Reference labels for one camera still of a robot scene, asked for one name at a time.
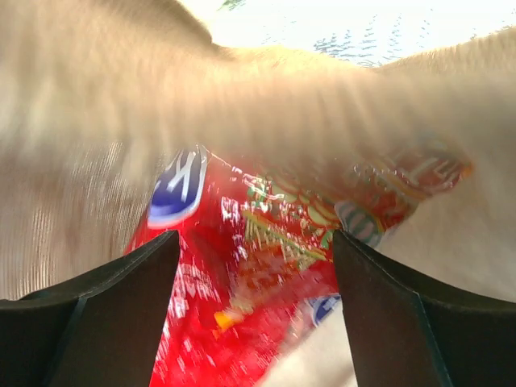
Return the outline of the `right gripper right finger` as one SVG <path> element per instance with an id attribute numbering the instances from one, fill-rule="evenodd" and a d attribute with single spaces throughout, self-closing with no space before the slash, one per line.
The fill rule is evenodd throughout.
<path id="1" fill-rule="evenodd" d="M 513 386 L 515 304 L 458 289 L 333 234 L 360 386 Z"/>

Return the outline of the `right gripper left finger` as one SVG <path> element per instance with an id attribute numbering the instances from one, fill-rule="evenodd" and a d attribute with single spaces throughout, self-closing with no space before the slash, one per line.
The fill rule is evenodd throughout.
<path id="1" fill-rule="evenodd" d="M 17 301 L 1 301 L 3 386 L 147 386 L 179 261 L 175 231 Z"/>

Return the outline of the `red snack bag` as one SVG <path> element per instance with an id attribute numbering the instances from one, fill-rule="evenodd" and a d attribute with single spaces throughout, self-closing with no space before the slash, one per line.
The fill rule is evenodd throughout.
<path id="1" fill-rule="evenodd" d="M 298 165 L 179 151 L 156 181 L 130 243 L 165 231 L 181 254 L 153 386 L 253 386 L 339 301 L 336 230 L 376 247 L 470 161 L 423 139 L 366 161 Z"/>

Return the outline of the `brown jute tote bag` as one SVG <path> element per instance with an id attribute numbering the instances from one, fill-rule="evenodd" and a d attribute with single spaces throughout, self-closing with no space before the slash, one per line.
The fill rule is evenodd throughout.
<path id="1" fill-rule="evenodd" d="M 219 45 L 181 1 L 4 1 L 1 301 L 133 252 L 181 150 L 325 165 L 423 139 L 471 172 L 371 248 L 515 304 L 514 27 L 368 68 Z M 360 386 L 339 297 L 253 386 Z"/>

